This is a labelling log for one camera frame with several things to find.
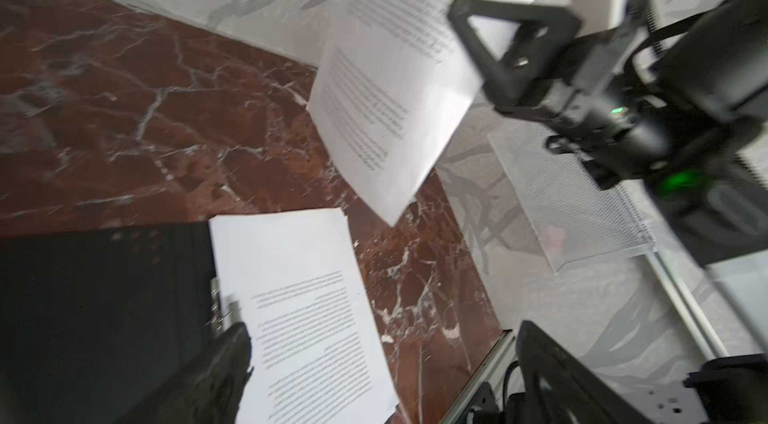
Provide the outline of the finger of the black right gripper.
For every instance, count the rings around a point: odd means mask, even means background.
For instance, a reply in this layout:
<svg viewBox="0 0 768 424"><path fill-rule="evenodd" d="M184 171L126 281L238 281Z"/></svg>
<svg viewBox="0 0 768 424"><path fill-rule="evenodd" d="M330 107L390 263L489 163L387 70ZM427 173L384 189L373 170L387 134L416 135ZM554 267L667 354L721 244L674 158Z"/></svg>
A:
<svg viewBox="0 0 768 424"><path fill-rule="evenodd" d="M583 25L566 7L491 0L453 0L447 17L498 109L532 108Z"/></svg>

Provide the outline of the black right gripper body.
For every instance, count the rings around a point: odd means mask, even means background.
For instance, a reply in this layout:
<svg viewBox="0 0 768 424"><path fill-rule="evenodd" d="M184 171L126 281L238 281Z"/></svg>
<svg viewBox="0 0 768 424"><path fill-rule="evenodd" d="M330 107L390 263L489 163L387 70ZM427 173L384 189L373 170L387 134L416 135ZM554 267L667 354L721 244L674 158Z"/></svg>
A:
<svg viewBox="0 0 768 424"><path fill-rule="evenodd" d="M601 189L644 184L694 261L767 247L767 188L742 158L767 123L767 0L724 0L650 29L651 0L579 36L561 7L513 4L509 113L547 127Z"/></svg>

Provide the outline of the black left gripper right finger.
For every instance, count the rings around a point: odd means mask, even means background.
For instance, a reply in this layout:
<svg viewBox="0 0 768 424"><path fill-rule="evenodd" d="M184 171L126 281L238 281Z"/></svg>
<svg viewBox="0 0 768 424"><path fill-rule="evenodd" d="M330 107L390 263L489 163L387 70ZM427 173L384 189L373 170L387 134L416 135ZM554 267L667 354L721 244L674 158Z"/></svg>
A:
<svg viewBox="0 0 768 424"><path fill-rule="evenodd" d="M534 322L521 323L516 351L525 423L649 421Z"/></svg>

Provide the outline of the white printed paper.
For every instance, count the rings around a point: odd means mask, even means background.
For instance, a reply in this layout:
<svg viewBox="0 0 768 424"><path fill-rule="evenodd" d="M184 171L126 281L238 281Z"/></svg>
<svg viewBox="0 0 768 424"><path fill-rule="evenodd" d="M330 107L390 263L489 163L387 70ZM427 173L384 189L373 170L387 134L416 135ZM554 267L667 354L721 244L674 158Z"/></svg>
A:
<svg viewBox="0 0 768 424"><path fill-rule="evenodd" d="M338 208L209 222L252 346L239 423L385 423L399 398Z"/></svg>

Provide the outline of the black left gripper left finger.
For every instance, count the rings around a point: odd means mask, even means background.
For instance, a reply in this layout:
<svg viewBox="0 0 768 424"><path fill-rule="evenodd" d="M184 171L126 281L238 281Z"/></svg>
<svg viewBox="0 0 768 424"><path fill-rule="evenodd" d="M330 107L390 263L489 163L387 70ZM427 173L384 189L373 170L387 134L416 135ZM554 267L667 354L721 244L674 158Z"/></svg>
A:
<svg viewBox="0 0 768 424"><path fill-rule="evenodd" d="M251 355L247 327L236 323L117 421L233 423L251 376Z"/></svg>

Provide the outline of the blue and black file folder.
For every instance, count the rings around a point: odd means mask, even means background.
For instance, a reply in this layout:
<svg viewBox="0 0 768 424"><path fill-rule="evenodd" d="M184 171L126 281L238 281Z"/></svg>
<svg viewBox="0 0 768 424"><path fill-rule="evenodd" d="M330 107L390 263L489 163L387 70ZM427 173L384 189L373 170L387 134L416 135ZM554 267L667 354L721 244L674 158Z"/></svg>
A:
<svg viewBox="0 0 768 424"><path fill-rule="evenodd" d="M210 342L205 223L5 238L1 419L110 423Z"/></svg>

